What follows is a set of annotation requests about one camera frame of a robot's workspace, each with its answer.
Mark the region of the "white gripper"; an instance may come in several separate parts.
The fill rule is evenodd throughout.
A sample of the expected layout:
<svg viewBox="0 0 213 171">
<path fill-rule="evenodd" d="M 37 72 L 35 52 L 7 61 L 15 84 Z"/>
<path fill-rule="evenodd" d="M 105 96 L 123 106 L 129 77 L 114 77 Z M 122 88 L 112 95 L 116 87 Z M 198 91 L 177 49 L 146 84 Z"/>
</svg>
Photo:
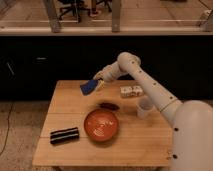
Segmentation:
<svg viewBox="0 0 213 171">
<path fill-rule="evenodd" d="M 96 91 L 99 91 L 104 86 L 104 82 L 113 82 L 116 80 L 116 77 L 113 75 L 113 67 L 111 65 L 107 65 L 102 70 L 98 71 L 95 76 L 95 80 L 99 80 L 96 86 Z"/>
</svg>

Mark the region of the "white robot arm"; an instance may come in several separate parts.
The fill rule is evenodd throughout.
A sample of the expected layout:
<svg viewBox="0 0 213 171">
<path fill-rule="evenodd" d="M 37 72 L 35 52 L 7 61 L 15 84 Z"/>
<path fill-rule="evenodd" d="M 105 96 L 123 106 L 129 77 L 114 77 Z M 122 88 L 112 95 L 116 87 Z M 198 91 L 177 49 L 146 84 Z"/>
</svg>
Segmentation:
<svg viewBox="0 0 213 171">
<path fill-rule="evenodd" d="M 122 52 L 94 78 L 112 82 L 129 74 L 172 128 L 170 171 L 213 171 L 213 107 L 199 100 L 182 102 L 141 68 L 139 57 Z"/>
</svg>

